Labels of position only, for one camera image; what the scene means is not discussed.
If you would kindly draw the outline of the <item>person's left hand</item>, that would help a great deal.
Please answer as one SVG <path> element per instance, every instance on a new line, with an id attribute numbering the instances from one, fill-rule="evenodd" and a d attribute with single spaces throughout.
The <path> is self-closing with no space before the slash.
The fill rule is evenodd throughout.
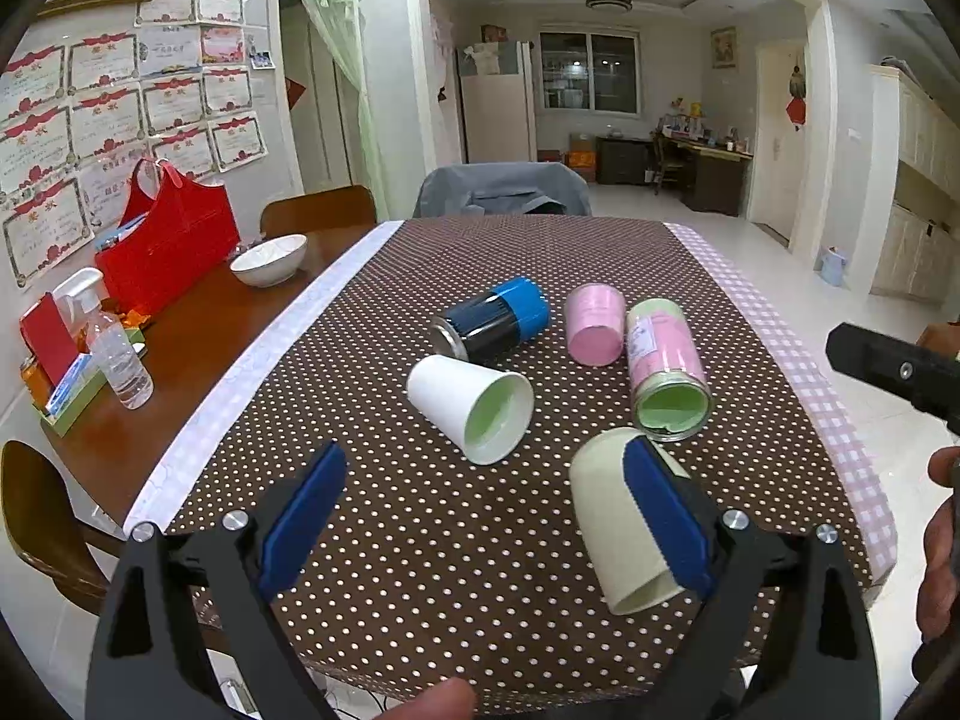
<path id="1" fill-rule="evenodd" d="M 415 699 L 382 712 L 376 720 L 472 720 L 477 697 L 464 679 L 449 678 Z"/>

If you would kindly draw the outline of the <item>person's right hand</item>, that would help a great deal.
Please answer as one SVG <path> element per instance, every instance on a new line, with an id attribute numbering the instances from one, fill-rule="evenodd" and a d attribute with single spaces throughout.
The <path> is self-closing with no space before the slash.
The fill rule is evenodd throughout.
<path id="1" fill-rule="evenodd" d="M 916 622 L 924 642 L 937 639 L 950 624 L 950 612 L 958 596 L 958 580 L 952 571 L 953 497 L 944 500 L 924 532 L 926 570 L 919 585 Z"/>

